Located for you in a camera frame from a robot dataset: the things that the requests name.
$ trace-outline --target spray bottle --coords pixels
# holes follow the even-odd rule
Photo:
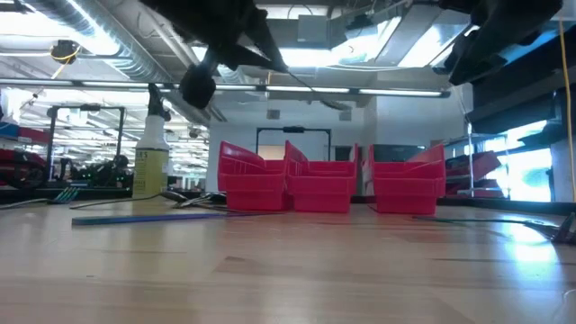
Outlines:
[[[148,85],[148,117],[144,136],[136,144],[136,164],[132,196],[135,198],[160,194],[168,184],[170,147],[164,139],[164,122],[170,114],[164,110],[162,95],[154,84]]]

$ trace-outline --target workshop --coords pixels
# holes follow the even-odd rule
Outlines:
[[[576,0],[0,0],[0,324],[572,324],[575,80]]]

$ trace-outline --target wooden workbench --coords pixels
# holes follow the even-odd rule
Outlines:
[[[520,225],[285,214],[72,228],[0,211],[0,323],[574,323],[576,247]],[[562,218],[439,207],[441,217]]]

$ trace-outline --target bottle label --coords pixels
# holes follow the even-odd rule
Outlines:
[[[159,194],[168,186],[168,151],[136,148],[133,195]]]

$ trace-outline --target stacked bins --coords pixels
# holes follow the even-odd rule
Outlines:
[[[298,212],[348,212],[356,193],[357,146],[352,161],[323,162],[308,159],[288,140],[288,192]]]
[[[444,146],[438,145],[402,163],[374,161],[370,147],[368,185],[373,185],[381,213],[433,215],[438,197],[446,194]]]
[[[234,210],[285,211],[290,208],[286,158],[264,160],[256,153],[223,141],[218,189],[226,192],[228,207]]]

